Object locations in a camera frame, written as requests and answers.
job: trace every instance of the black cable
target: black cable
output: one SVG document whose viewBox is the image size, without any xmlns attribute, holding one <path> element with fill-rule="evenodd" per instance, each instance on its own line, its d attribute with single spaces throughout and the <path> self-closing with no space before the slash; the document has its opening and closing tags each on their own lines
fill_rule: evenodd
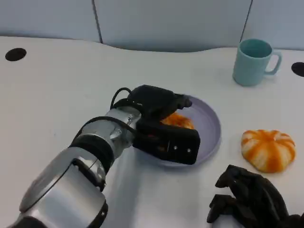
<svg viewBox="0 0 304 228">
<path fill-rule="evenodd" d="M 131 89 L 129 89 L 129 88 L 127 88 L 127 87 L 123 87 L 123 88 L 120 88 L 119 90 L 117 90 L 117 91 L 115 92 L 113 98 L 112 98 L 111 105 L 110 105 L 110 109 L 113 108 L 114 101 L 115 101 L 117 95 L 118 95 L 121 91 L 127 91 L 127 92 L 129 92 L 129 94 L 132 94 Z"/>
<path fill-rule="evenodd" d="M 113 98 L 112 98 L 110 109 L 113 108 L 114 101 L 115 101 L 117 95 L 118 95 L 121 91 L 127 91 L 127 92 L 129 92 L 129 94 L 132 94 L 132 91 L 131 91 L 129 88 L 127 88 L 127 87 L 123 87 L 123 88 L 118 89 L 118 90 L 115 92 L 115 94 L 114 94 L 114 96 L 113 96 Z M 121 120 L 119 120 L 119 119 L 116 119 L 116 118 L 110 117 L 110 116 L 98 116 L 98 117 L 95 117 L 95 118 L 93 118 L 93 119 L 90 119 L 88 122 L 86 122 L 86 123 L 80 128 L 80 130 L 77 132 L 76 136 L 74 137 L 72 143 L 73 143 L 74 140 L 81 134 L 83 128 L 84 128 L 86 125 L 88 125 L 88 124 L 90 124 L 90 123 L 92 123 L 92 122 L 98 121 L 98 120 L 108 120 L 108 121 L 112 121 L 112 122 L 114 122 L 114 123 L 120 125 L 122 128 L 124 128 L 124 129 L 128 130 L 129 132 L 131 132 L 134 136 L 137 136 L 137 137 L 139 137 L 139 138 L 142 138 L 142 139 L 148 140 L 148 141 L 153 141 L 153 140 L 154 140 L 154 138 L 151 138 L 151 137 L 146 136 L 146 135 L 144 135 L 144 134 L 138 133 L 135 129 L 133 129 L 133 128 L 130 127 L 128 124 L 126 124 L 125 122 L 123 122 L 123 121 L 121 121 Z"/>
</svg>

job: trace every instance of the orange pumpkin toy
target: orange pumpkin toy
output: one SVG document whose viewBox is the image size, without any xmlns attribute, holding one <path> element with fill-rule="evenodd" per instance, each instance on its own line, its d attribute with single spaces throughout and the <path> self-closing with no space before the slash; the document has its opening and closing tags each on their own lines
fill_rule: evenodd
<svg viewBox="0 0 304 228">
<path fill-rule="evenodd" d="M 295 159 L 295 144 L 288 134 L 276 130 L 246 131 L 242 154 L 261 172 L 281 172 Z"/>
</svg>

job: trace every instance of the white table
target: white table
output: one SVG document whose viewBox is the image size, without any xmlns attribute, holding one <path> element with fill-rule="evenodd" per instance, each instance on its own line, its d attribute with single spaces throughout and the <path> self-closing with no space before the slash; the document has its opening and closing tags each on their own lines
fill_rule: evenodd
<svg viewBox="0 0 304 228">
<path fill-rule="evenodd" d="M 6 61 L 12 48 L 27 55 Z M 195 169 L 156 166 L 129 149 L 107 176 L 105 228 L 205 228 L 214 184 L 229 164 L 255 171 L 240 153 L 247 129 L 279 129 L 298 150 L 283 173 L 265 175 L 281 192 L 290 213 L 304 212 L 304 78 L 291 71 L 304 52 L 282 51 L 281 70 L 254 88 L 232 77 L 235 48 L 196 53 L 120 50 L 74 40 L 0 38 L 0 227 L 18 215 L 32 180 L 65 147 L 82 124 L 105 114 L 114 92 L 148 84 L 207 102 L 222 124 L 218 153 Z M 214 227 L 238 227 L 222 218 Z"/>
</svg>

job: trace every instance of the ceramic mug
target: ceramic mug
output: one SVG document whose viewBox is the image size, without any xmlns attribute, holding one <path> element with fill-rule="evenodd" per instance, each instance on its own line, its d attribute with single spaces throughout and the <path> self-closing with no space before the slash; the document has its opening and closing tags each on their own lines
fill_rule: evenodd
<svg viewBox="0 0 304 228">
<path fill-rule="evenodd" d="M 265 71 L 272 55 L 279 57 L 272 71 Z M 237 49 L 233 78 L 242 86 L 259 84 L 264 75 L 274 75 L 282 62 L 281 53 L 273 51 L 270 44 L 260 39 L 243 40 Z"/>
</svg>

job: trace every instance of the lavender plate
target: lavender plate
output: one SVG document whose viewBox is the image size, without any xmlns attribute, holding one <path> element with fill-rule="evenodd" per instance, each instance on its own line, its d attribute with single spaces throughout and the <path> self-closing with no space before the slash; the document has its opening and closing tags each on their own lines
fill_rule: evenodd
<svg viewBox="0 0 304 228">
<path fill-rule="evenodd" d="M 192 120 L 194 128 L 199 132 L 200 146 L 197 160 L 194 165 L 205 161 L 210 155 L 217 152 L 221 143 L 221 126 L 219 118 L 214 110 L 202 100 L 189 96 L 192 101 L 190 108 L 184 108 L 177 112 Z M 187 167 L 191 165 L 163 161 L 148 155 L 157 163 L 170 167 Z"/>
</svg>

